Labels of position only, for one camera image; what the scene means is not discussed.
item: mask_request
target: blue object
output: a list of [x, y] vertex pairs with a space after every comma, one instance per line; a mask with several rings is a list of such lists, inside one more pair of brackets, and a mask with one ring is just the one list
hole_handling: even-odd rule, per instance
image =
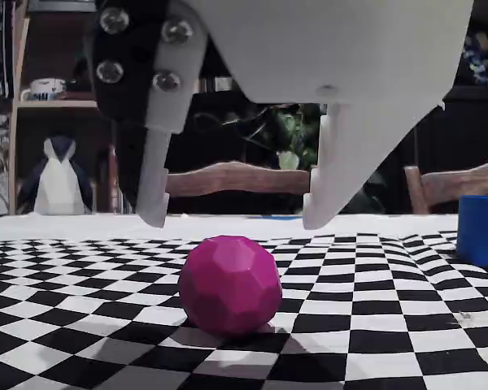
[[466, 262], [488, 267], [488, 196], [460, 199], [457, 254]]

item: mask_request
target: black and white penguin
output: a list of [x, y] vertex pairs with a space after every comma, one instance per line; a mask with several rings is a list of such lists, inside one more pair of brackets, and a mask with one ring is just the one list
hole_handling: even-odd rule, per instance
[[82, 215], [93, 208], [93, 190], [85, 172], [72, 159], [76, 142], [65, 136], [47, 138], [45, 158], [29, 174], [18, 194], [23, 212]]

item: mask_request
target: magenta ball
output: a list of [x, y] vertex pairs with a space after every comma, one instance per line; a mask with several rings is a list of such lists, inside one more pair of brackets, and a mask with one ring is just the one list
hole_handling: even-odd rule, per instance
[[205, 332], [243, 336], [273, 318], [282, 300], [275, 258], [239, 236], [209, 238], [193, 249], [179, 278], [189, 319]]

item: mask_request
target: white tablecloth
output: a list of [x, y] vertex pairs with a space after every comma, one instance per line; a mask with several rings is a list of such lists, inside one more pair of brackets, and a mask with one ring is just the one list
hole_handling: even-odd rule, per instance
[[404, 238], [457, 229], [457, 215], [339, 215], [320, 230], [306, 231], [301, 219], [275, 220], [239, 216], [168, 216], [163, 229], [136, 215], [97, 214], [49, 217], [37, 214], [0, 218], [0, 241], [21, 239], [104, 240], [142, 238], [203, 240], [242, 235], [255, 240], [306, 238], [325, 234], [378, 233]]

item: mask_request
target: wooden chair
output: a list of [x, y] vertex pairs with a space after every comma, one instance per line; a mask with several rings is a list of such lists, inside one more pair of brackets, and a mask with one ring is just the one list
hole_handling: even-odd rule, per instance
[[219, 162], [197, 171], [168, 174], [166, 191], [170, 197], [198, 197], [228, 190], [302, 195], [309, 192], [310, 180], [307, 171]]
[[430, 207], [463, 195], [488, 195], [488, 163], [466, 171], [422, 175], [418, 167], [405, 167], [414, 214], [430, 214]]

